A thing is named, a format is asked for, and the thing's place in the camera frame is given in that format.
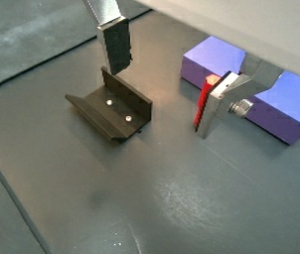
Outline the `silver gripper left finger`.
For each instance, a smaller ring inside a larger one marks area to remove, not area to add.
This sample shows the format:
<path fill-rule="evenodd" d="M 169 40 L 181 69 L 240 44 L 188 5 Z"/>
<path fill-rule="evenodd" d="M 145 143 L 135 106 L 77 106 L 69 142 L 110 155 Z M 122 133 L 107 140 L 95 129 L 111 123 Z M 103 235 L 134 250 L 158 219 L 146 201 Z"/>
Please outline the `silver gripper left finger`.
<path fill-rule="evenodd" d="M 97 36 L 106 52 L 111 74 L 121 73 L 131 63 L 129 19 L 121 14 L 117 0 L 82 0 L 97 21 Z"/>

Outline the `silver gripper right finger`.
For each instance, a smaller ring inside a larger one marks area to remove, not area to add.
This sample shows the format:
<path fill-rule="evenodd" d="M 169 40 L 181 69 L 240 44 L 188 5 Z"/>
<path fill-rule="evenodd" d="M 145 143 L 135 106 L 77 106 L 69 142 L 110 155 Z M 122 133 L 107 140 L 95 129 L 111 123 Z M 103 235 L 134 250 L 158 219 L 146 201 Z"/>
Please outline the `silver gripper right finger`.
<path fill-rule="evenodd" d="M 197 134 L 206 138 L 216 126 L 216 119 L 229 112 L 244 116 L 249 104 L 248 97 L 269 89 L 284 69 L 253 54 L 245 54 L 240 74 L 228 72 L 208 92 Z"/>

